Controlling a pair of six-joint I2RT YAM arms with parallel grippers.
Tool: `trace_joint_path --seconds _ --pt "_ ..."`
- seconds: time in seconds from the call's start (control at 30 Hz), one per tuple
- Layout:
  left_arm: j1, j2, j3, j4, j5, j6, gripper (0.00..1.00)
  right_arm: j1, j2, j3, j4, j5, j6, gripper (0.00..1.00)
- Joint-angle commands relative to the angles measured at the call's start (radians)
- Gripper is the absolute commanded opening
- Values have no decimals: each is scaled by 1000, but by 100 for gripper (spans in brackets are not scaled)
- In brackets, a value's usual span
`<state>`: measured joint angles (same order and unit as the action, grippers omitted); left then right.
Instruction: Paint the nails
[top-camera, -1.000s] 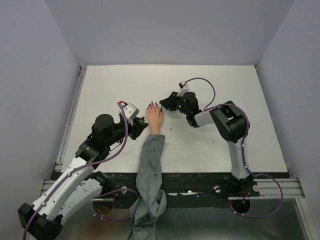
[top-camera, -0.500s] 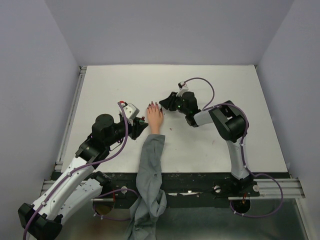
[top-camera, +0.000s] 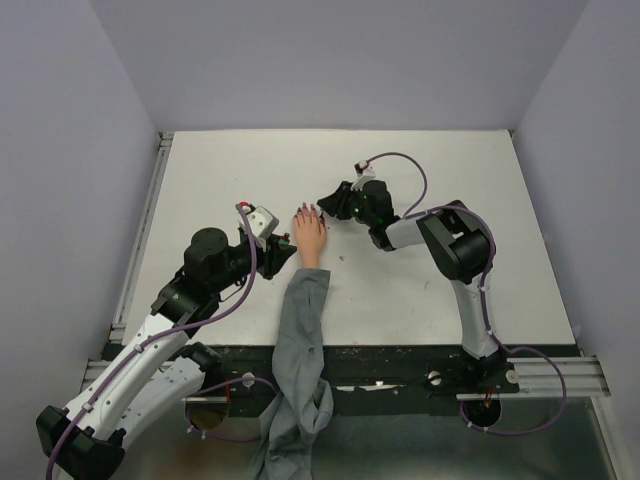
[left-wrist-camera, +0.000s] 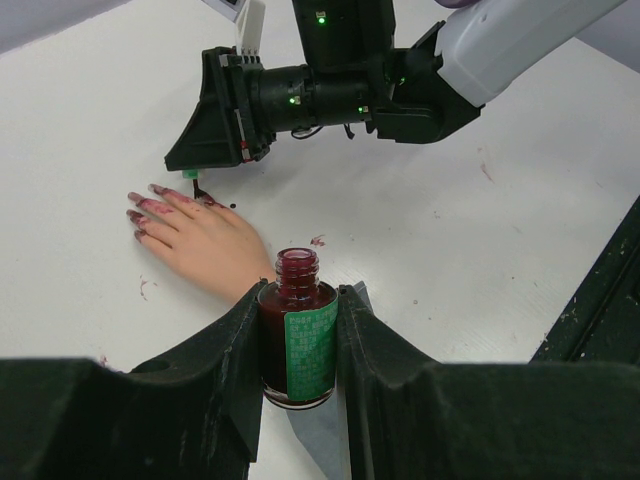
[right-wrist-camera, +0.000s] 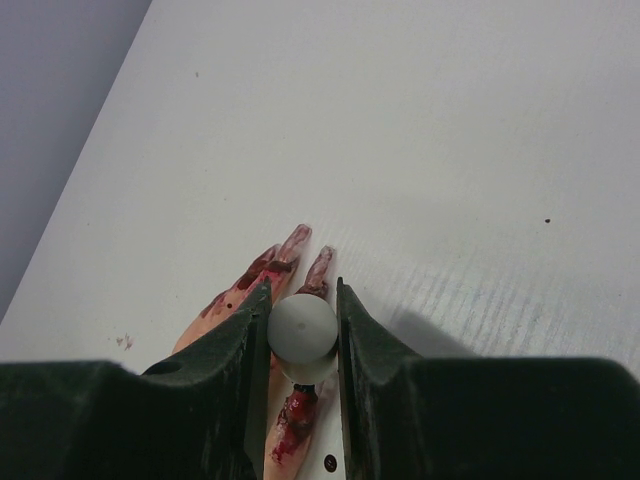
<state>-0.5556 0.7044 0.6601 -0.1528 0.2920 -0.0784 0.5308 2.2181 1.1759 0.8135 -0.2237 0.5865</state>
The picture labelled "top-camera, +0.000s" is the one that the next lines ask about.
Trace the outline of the grey sleeve forearm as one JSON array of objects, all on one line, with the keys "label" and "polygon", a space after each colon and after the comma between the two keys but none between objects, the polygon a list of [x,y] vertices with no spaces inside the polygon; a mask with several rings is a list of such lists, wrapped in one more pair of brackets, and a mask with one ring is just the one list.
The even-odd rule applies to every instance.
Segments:
[{"label": "grey sleeve forearm", "polygon": [[312,477],[313,444],[334,411],[331,386],[322,378],[321,317],[329,284],[329,271],[301,268],[285,291],[272,355],[279,393],[259,416],[252,479]]}]

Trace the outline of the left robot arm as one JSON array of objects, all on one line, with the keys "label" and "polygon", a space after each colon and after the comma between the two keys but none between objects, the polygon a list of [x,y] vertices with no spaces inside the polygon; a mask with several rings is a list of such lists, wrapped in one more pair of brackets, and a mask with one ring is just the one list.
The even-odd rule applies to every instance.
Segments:
[{"label": "left robot arm", "polygon": [[182,267],[160,291],[134,338],[63,408],[46,407],[36,429],[49,462],[74,479],[108,479],[140,434],[183,398],[214,393],[222,380],[215,354],[190,340],[222,319],[220,294],[272,279],[296,251],[285,235],[246,233],[232,246],[217,228],[196,232]]}]

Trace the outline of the mannequin hand with painted nails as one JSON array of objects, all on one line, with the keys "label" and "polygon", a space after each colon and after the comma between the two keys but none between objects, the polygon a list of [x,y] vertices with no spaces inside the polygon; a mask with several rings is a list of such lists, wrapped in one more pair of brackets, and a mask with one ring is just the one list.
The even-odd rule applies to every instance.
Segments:
[{"label": "mannequin hand with painted nails", "polygon": [[301,267],[319,269],[327,244],[327,227],[319,222],[318,209],[303,203],[294,216],[294,237]]}]

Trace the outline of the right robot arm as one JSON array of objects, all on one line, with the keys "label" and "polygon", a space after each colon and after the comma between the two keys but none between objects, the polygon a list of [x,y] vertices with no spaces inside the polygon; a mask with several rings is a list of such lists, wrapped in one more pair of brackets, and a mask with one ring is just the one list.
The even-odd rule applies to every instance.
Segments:
[{"label": "right robot arm", "polygon": [[461,382],[474,392],[493,384],[497,373],[487,358],[499,346],[488,320],[486,281],[493,266],[495,242],[484,220],[460,200],[402,218],[394,211],[386,183],[380,180],[371,180],[359,189],[344,181],[317,205],[332,218],[366,225],[380,250],[422,244],[428,248],[439,272],[451,282],[462,326],[461,347],[473,358],[461,365]]}]

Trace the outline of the nail polish bottle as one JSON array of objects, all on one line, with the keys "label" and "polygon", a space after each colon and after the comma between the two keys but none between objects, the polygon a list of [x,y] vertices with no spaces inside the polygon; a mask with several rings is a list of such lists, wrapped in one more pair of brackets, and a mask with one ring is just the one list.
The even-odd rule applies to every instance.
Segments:
[{"label": "nail polish bottle", "polygon": [[278,248],[282,250],[287,250],[291,248],[292,245],[290,241],[290,234],[288,232],[285,232],[284,234],[279,235],[277,239],[277,245],[278,245]]}]

